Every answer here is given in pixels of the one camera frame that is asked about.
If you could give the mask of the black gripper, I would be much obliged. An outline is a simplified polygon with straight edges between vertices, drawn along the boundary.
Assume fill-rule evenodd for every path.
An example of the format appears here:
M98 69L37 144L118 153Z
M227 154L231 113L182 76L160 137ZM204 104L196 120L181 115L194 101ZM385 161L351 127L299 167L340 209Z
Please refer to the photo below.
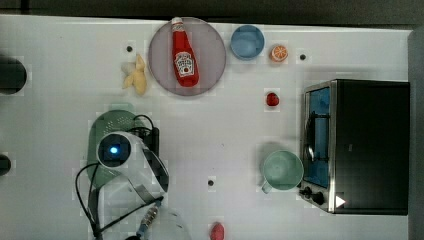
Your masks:
M133 127L129 130L129 133L139 137L142 140L144 150L150 150L156 156L159 156L159 129L153 127L148 129L147 127Z

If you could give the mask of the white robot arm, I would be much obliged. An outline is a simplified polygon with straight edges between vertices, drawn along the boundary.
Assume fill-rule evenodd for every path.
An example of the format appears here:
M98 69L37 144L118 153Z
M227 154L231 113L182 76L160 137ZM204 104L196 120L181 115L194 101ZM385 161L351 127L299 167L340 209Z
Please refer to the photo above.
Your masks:
M181 215L166 206L166 167L140 137L109 133L96 156L117 174L99 190L96 240L192 240Z

